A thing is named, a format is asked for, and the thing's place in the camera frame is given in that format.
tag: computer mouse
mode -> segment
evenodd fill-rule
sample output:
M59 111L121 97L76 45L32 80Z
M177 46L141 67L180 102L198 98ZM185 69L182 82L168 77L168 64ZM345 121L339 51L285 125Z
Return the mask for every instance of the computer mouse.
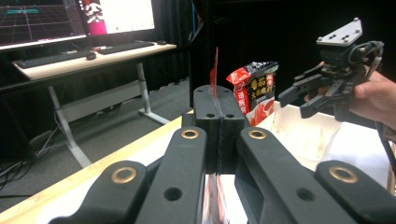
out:
M96 54L94 52L89 52L86 57L87 60L90 61L96 58Z

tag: white box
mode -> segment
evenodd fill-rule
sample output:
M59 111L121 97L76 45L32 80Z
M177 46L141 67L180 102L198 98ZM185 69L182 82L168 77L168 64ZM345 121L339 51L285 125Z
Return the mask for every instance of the white box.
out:
M302 119L294 105L282 108L276 102L274 107L275 113L258 127L271 131L301 165L315 171L321 161L344 161L387 188L389 160L376 130L323 113Z

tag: floor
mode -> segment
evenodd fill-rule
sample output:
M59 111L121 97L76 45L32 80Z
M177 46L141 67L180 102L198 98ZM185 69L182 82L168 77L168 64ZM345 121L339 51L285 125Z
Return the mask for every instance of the floor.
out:
M176 119L190 108L190 81L181 80L149 93L151 110L165 118ZM71 124L76 142L92 161L128 145L162 125L138 113L142 108L140 98L124 102L119 108L96 113L88 119ZM30 195L57 183L75 173L81 167L64 144L64 136L56 132L49 150L43 150L35 162L16 166L15 172L0 176L0 212L23 201Z

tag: mounting plate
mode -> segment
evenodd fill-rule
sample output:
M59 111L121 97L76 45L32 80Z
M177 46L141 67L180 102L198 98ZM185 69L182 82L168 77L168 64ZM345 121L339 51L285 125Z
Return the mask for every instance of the mounting plate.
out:
M317 44L346 47L352 44L362 34L363 30L361 29L361 20L359 20L359 18L355 18L352 22L340 29L323 37L320 36L317 40Z

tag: keyboard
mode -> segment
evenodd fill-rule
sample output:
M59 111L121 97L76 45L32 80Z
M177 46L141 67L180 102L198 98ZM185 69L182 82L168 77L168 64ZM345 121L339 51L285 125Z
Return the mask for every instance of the keyboard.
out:
M114 46L111 48L107 48L107 49L99 49L97 52L100 54L112 54L112 53L117 53L117 52L122 52L125 50L130 50L130 49L142 49L145 47L150 47L150 46L154 46L154 43L151 42L134 42L131 44L124 44L124 45L118 45L118 46Z
M31 67L37 67L37 66L51 64L51 63L60 63L60 62L68 61L68 60L85 58L88 53L90 53L88 50L83 50L83 51L77 51L77 52L73 52L73 53L53 55L53 56L44 57L44 58L18 61L18 62L16 62L16 64L21 68L31 68Z

